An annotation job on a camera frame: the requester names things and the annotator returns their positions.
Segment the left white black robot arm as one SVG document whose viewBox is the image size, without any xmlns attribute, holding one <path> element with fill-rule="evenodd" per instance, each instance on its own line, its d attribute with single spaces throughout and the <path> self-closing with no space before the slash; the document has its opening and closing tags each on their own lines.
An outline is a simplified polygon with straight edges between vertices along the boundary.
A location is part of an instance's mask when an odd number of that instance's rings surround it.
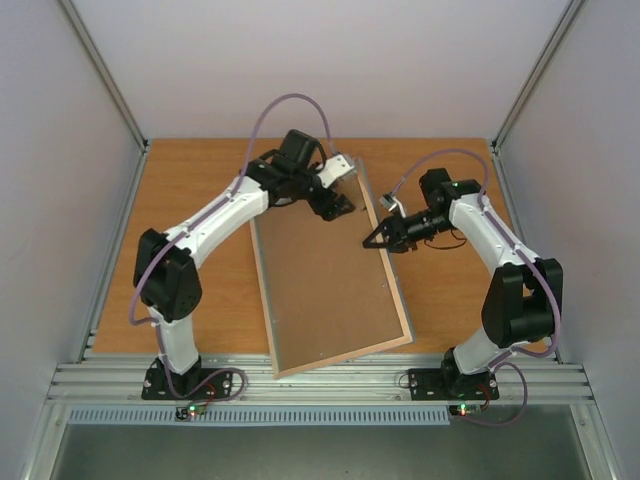
<svg viewBox="0 0 640 480">
<path fill-rule="evenodd" d="M 193 331 L 193 313 L 203 296 L 199 270 L 208 257 L 273 208 L 304 201 L 325 221 L 353 212 L 353 202 L 339 188 L 355 173 L 348 156 L 327 153 L 318 139 L 291 130 L 278 148 L 247 157 L 231 184 L 190 218 L 141 235 L 129 309 L 144 304 L 148 315 L 129 321 L 154 329 L 158 368 L 173 396 L 192 397 L 210 378 L 202 371 Z"/>
</svg>

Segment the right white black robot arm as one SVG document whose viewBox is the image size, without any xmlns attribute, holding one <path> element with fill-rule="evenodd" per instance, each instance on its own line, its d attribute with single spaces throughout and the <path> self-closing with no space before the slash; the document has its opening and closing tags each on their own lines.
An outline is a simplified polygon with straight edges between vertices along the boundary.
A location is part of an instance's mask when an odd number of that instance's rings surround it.
<svg viewBox="0 0 640 480">
<path fill-rule="evenodd" d="M 486 386 L 490 374 L 529 345 L 555 341 L 561 326 L 563 270 L 528 248 L 497 215 L 484 185 L 453 180 L 444 168 L 419 180 L 424 210 L 409 215 L 393 193 L 381 202 L 389 216 L 364 239 L 366 249 L 406 253 L 446 231 L 460 231 L 491 276 L 481 309 L 481 325 L 465 342 L 450 348 L 435 372 L 446 399 L 465 399 Z"/>
</svg>

